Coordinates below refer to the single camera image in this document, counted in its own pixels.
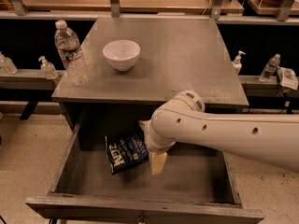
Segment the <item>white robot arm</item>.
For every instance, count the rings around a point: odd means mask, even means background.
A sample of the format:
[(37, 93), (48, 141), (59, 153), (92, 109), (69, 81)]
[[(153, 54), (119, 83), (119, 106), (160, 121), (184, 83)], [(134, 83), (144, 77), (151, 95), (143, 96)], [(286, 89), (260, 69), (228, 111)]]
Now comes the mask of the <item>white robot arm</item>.
[(211, 114), (194, 91), (182, 91), (141, 120), (150, 169), (163, 171), (175, 143), (194, 144), (299, 172), (299, 116)]

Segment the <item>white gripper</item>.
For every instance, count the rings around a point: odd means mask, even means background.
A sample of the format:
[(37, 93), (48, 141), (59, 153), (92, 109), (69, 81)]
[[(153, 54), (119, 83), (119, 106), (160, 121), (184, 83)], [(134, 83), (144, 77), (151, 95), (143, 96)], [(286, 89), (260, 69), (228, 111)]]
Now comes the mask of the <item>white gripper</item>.
[(175, 141), (157, 134), (149, 120), (140, 120), (139, 126), (144, 133), (145, 144), (148, 150), (151, 151), (149, 154), (151, 174), (159, 175), (164, 169), (167, 158), (166, 151), (175, 144)]

